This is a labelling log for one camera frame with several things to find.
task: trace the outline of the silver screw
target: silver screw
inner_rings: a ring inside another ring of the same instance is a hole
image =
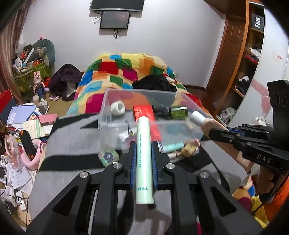
[[[86,178],[87,176],[88,176],[88,172],[86,172],[86,171],[83,171],[83,172],[81,172],[80,174],[79,174],[79,176],[80,176],[80,178]]]
[[[201,176],[203,179],[206,179],[206,178],[209,177],[209,173],[208,173],[208,172],[205,172],[205,171],[202,171],[202,172],[200,173],[200,176]]]
[[[168,163],[168,164],[166,164],[166,167],[171,170],[171,169],[175,168],[175,164]]]
[[[121,168],[122,167],[122,164],[121,163],[115,163],[115,164],[113,164],[113,168],[115,168],[115,169],[119,169],[119,168]]]

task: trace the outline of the teal tube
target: teal tube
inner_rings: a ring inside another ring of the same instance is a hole
[[[151,163],[151,134],[149,119],[138,119],[136,150],[136,203],[153,204],[153,177]]]
[[[168,144],[168,145],[163,145],[163,153],[171,153],[176,150],[179,150],[181,148],[185,147],[185,144],[183,142],[179,143],[174,143],[174,144]]]

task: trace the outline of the white remote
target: white remote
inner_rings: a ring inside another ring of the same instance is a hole
[[[18,196],[16,202],[19,204],[20,210],[26,210],[25,200],[22,199],[23,198],[22,192],[17,191],[16,196]]]

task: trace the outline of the toy figure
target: toy figure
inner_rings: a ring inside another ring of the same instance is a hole
[[[34,86],[33,86],[33,92],[34,94],[37,94],[39,96],[39,100],[40,99],[45,99],[45,85],[42,81],[42,78],[40,76],[40,71],[38,70],[37,71],[37,75],[36,75],[36,72],[33,73],[34,75],[34,78],[33,78],[33,83],[34,83]]]

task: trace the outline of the patchwork quilt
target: patchwork quilt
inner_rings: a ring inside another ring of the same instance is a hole
[[[147,75],[165,75],[172,79],[177,92],[186,93],[198,106],[201,101],[191,95],[185,87],[175,79],[173,70],[156,56],[148,54],[101,55],[83,74],[74,101],[67,114],[98,113],[101,108],[106,88],[132,89],[134,81]]]

